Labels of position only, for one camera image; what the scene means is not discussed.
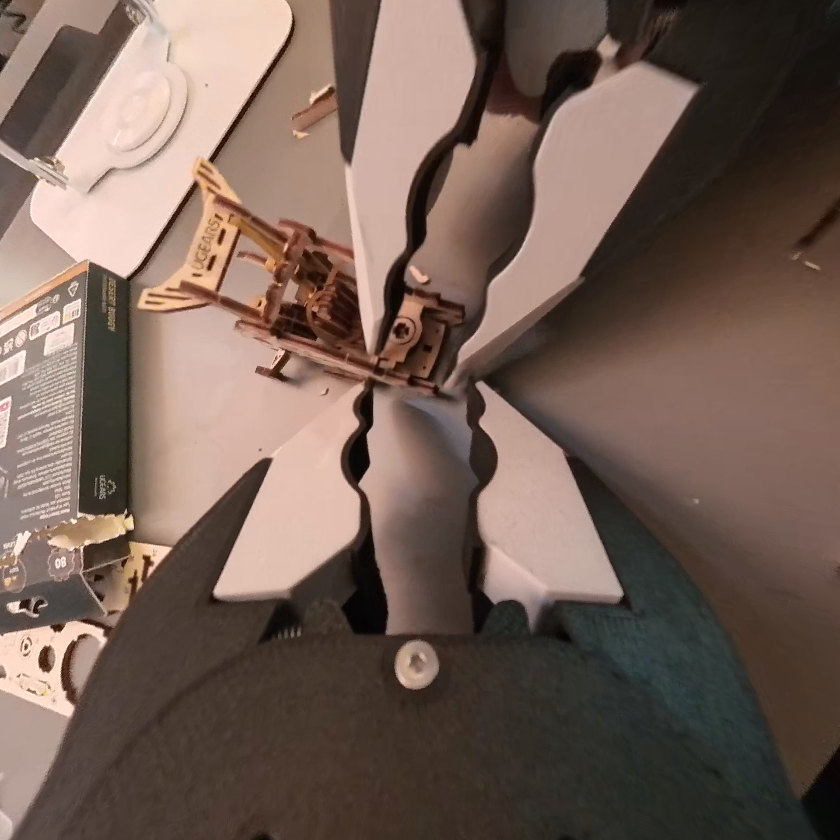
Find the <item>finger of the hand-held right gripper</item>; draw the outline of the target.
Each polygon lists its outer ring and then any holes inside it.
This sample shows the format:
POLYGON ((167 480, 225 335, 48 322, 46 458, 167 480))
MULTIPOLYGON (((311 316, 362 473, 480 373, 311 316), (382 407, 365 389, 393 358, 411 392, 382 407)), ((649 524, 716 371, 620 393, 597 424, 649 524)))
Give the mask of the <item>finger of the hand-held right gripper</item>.
POLYGON ((491 265, 485 306, 450 388, 487 375, 501 353, 580 284, 700 84, 637 62, 552 106, 531 158, 528 225, 491 265))
POLYGON ((501 57, 505 2, 332 1, 334 83, 360 315, 380 350, 426 237, 440 167, 472 144, 501 57))

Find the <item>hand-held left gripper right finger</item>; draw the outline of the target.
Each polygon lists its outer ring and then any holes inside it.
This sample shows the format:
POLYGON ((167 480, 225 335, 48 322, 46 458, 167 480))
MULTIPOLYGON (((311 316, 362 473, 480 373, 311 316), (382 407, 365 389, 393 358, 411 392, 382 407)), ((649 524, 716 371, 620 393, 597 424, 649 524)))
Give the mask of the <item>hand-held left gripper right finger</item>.
POLYGON ((558 602, 614 606, 624 596, 560 446, 484 382, 470 383, 465 575, 474 623, 518 603, 531 631, 558 602))

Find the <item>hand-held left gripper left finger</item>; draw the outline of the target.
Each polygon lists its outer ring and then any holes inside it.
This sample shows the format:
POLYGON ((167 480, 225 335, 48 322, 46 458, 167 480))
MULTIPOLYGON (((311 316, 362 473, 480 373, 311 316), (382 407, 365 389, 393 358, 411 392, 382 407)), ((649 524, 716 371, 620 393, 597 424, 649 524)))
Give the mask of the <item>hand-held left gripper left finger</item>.
POLYGON ((213 589, 220 602, 277 601, 303 616, 331 601, 358 633, 383 634, 388 607, 369 501, 370 385, 354 385, 270 457, 213 589))

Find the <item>wooden model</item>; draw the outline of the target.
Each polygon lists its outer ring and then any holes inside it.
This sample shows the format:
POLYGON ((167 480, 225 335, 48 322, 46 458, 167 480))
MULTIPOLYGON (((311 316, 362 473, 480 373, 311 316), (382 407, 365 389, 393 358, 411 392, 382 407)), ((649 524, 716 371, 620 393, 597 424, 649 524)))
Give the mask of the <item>wooden model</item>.
POLYGON ((409 288, 384 349, 368 353, 352 248, 298 221, 271 224, 249 211, 216 166, 192 168, 203 215, 183 266, 145 288, 138 308, 171 313, 204 307, 236 317, 235 329, 275 351, 257 372, 283 380, 296 356, 337 377, 436 394, 434 369, 448 331, 465 308, 437 293, 409 288))

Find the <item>wood scrap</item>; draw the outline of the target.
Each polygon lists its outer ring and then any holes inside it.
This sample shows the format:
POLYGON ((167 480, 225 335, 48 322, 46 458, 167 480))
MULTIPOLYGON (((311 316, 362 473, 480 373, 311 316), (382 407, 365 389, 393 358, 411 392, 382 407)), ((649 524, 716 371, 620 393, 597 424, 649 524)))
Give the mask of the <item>wood scrap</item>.
POLYGON ((298 140, 307 137, 310 128, 338 111, 338 106, 338 94, 333 84, 312 91, 308 105, 290 118, 292 136, 298 140))

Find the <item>dark cardboard kit box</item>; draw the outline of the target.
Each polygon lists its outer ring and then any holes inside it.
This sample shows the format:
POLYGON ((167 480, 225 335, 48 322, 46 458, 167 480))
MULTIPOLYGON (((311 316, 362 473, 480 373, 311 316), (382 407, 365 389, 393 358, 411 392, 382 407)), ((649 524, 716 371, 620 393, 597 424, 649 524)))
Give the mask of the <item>dark cardboard kit box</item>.
POLYGON ((130 289, 89 261, 2 309, 1 630, 104 614, 130 554, 130 289))

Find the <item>clear plastic stand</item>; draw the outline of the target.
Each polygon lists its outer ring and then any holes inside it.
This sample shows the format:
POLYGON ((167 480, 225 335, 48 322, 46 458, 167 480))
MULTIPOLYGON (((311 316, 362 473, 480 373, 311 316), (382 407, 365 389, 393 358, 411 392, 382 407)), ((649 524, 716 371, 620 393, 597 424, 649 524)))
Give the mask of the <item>clear plastic stand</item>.
POLYGON ((109 172, 154 157, 186 108, 186 77, 170 59, 172 33, 154 2, 121 6, 134 30, 68 134, 70 168, 55 156, 28 158, 1 142, 5 160, 62 190, 89 193, 109 172))

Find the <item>laser-cut plywood sheet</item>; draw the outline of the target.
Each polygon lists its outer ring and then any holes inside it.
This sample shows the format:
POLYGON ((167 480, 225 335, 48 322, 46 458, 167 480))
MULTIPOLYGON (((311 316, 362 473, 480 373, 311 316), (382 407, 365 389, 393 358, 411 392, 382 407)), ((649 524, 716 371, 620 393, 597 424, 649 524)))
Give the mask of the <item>laser-cut plywood sheet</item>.
POLYGON ((130 542, 126 558, 61 582, 53 600, 5 604, 3 617, 22 622, 2 631, 2 692, 70 718, 119 619, 171 551, 130 542))

